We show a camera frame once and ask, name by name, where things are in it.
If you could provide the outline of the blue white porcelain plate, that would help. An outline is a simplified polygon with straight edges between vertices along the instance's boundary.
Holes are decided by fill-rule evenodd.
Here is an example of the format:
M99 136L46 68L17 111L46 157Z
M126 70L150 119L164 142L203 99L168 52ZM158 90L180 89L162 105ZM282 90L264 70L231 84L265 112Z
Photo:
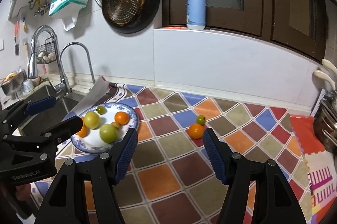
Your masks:
M96 108L98 106L103 106L106 108L106 113L103 115L100 115L97 113ZM99 117L100 117L100 125L96 129L89 129L87 128L87 135L84 138L79 137L77 134L71 136L71 142L72 144L80 151L86 152L89 154L99 154L101 152L109 151L112 145L114 143L122 141L124 136L126 135L128 129L137 129L138 123L139 123L139 118L138 115L136 114L136 111L125 104L122 103L104 103L100 104L98 106L93 106L85 111L83 111L81 114L78 116L81 118L86 115L88 111L94 111L96 112ZM111 143L105 143L104 141L101 140L100 135L99 135L99 129L102 125L109 123L111 124L112 122L115 122L114 116L118 111L124 111L129 115L129 122L126 125L121 125L120 129L118 130L118 139Z

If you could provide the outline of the small green fruit on plate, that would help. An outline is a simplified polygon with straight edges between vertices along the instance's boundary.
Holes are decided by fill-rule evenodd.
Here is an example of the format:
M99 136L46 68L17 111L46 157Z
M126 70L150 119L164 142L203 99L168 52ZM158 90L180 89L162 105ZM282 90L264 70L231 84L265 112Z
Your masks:
M96 108L96 111L97 111L98 114L103 115L103 114L106 113L106 108L103 107L103 106L98 106L98 107Z

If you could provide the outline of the large orange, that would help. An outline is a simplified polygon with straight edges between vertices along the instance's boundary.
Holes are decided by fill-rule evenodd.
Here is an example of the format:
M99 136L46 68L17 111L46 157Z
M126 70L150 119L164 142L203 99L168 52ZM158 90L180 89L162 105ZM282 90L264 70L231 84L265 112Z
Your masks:
M80 131L78 131L76 134L77 134L79 137L84 138L84 137L86 137L86 135L87 135L87 127L86 127L85 124L84 124L84 118L81 117L81 119L82 119L83 125L82 125L82 128L80 129Z

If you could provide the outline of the orange tangerine with stem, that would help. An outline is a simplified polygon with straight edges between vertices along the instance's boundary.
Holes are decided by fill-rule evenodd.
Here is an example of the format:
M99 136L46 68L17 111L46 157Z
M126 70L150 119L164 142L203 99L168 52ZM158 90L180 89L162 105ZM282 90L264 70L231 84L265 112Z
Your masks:
M201 139L203 137L204 128L198 123L193 123L187 129L187 133L191 139Z

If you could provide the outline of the tangerine on plate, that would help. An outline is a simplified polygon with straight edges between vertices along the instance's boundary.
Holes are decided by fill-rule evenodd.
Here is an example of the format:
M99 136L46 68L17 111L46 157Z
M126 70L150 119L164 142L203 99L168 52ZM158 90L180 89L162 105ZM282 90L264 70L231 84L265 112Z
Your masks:
M115 116L114 119L116 121L116 123L118 123L119 125L126 125L129 122L129 115L124 112L124 111L118 111Z

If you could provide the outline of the large green apple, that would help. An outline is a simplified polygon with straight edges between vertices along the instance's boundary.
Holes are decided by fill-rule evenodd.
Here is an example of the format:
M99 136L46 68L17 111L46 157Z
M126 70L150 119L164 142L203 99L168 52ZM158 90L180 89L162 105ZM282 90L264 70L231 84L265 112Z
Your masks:
M99 135L102 141L111 144L118 139L118 130L112 124L104 124L99 129Z

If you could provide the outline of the black frying pan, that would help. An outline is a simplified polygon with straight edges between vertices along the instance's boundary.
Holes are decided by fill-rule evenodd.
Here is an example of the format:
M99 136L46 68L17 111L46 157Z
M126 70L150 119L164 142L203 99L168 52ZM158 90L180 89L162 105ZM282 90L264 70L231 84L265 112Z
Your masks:
M160 0L102 0L102 13L115 31L133 34L150 25L159 3Z

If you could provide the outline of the small green tangerine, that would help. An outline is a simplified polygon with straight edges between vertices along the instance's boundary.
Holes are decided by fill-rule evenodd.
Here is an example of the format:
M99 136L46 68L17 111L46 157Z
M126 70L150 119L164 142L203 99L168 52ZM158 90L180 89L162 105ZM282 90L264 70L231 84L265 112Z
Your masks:
M206 118L204 115L198 115L196 118L196 123L203 126L206 123Z

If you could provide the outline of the steel kitchen sink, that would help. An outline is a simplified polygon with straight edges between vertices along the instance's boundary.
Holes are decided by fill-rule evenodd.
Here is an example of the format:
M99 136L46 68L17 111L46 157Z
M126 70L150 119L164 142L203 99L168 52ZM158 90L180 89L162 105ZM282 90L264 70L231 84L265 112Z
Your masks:
M65 94L64 92L57 94L50 86L50 83L45 82L35 87L33 91L24 93L21 98L12 100L9 97L3 97L1 98L1 104L3 108L7 108L18 100L36 102L49 96L55 97L56 104L54 107L36 115L26 117L13 133L13 135L18 134L21 136L39 136L49 127L62 122L64 117L84 99L85 95L85 93L79 91L74 91L70 94Z

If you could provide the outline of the chrome kitchen faucet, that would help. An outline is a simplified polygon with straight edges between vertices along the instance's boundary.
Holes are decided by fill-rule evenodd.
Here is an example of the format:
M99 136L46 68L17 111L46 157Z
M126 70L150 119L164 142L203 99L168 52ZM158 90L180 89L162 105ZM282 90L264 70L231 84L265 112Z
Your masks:
M49 35L49 42L42 45L37 45L38 38L42 33ZM60 60L60 51L58 46L58 38L52 27L48 25L40 26L30 42L30 59L28 62L28 78L35 79L38 77L38 64L49 64L56 62L60 74L60 83L52 85L56 93L64 92L65 94L71 93L71 87L68 82L67 76L64 72L62 61Z

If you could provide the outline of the colourful checkered table mat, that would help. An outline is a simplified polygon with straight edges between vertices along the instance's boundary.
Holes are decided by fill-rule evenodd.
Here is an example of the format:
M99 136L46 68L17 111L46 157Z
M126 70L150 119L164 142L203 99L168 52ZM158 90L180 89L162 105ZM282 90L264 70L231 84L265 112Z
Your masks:
M215 223L227 188L216 179L201 139L187 131L198 115L247 159L275 160L307 222L307 165L286 109L172 90L111 84L102 102L122 102L138 115L138 146L115 195L127 223Z

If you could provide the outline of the brown longan fruit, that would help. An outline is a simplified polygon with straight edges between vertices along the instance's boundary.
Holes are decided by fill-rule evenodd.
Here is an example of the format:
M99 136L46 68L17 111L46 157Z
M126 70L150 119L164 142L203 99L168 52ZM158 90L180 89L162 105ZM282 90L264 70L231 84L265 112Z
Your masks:
M117 122L112 122L111 125L114 126L117 130L120 129L120 124Z

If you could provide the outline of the yellow-green apple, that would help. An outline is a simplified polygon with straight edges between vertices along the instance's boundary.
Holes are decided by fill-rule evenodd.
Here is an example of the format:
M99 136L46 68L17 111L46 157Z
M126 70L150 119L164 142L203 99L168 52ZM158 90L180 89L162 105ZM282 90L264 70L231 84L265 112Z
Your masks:
M88 111L84 116L84 125L89 129L96 129L100 125L100 117L94 111Z

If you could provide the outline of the red patterned cloth mat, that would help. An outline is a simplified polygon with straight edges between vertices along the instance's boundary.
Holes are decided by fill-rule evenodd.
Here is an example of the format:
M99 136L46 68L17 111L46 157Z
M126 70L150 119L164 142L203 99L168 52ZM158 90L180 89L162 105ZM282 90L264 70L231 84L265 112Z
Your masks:
M295 182L304 186L300 206L308 223L319 223L336 201L334 155L316 138L313 117L291 115L290 122L301 156L293 175Z

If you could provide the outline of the blue pump soap bottle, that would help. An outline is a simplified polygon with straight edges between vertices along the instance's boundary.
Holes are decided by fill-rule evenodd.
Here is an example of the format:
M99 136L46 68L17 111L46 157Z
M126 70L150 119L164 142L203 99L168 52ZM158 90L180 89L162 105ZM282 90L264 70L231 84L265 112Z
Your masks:
M186 25L190 30L204 30L206 26L206 0L187 0Z

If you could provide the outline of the thin gooseneck faucet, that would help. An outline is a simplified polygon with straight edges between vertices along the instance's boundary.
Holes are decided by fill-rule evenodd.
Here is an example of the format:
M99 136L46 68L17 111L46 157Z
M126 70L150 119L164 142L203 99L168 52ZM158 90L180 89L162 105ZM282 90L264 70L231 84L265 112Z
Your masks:
M83 52L79 52L79 49L74 49L74 47L81 47L86 55L86 60L87 60L87 64L88 64L88 69L90 72L90 76L91 76L91 80L92 80L92 84L94 85L96 83L96 79L94 76L94 71L92 68L92 63L91 63L91 58L90 58L90 52L88 50L88 48L81 42L77 42L77 41L73 41L68 43L67 45L65 45L62 50L60 51L60 56L59 56L59 62L62 61L63 59L63 55L65 53L65 51L72 47L72 49L69 49L69 60L68 60L68 70L72 72L72 74L77 74L77 68L80 67L80 70L82 71L82 74L86 74L86 72L84 72L84 68L83 68L83 64L84 62L82 61L84 56L83 56Z

